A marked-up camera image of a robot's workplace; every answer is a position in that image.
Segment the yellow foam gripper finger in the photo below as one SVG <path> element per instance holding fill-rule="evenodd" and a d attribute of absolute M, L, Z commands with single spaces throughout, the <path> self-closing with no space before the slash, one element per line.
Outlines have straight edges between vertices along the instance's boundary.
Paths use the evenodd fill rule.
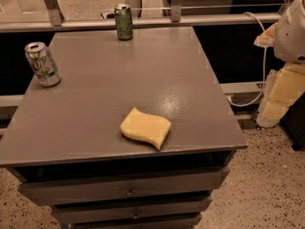
<path fill-rule="evenodd" d="M 270 70 L 256 123 L 263 128 L 273 127 L 304 93 L 304 64 L 286 63 L 279 71 Z"/>

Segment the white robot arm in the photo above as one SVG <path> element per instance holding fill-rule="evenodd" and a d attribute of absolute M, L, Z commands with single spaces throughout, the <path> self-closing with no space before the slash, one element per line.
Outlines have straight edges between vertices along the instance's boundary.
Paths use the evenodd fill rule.
<path fill-rule="evenodd" d="M 273 47 L 274 56 L 284 62 L 268 74 L 256 117 L 260 127 L 270 128 L 305 93 L 305 0 L 294 0 L 254 44 Z"/>

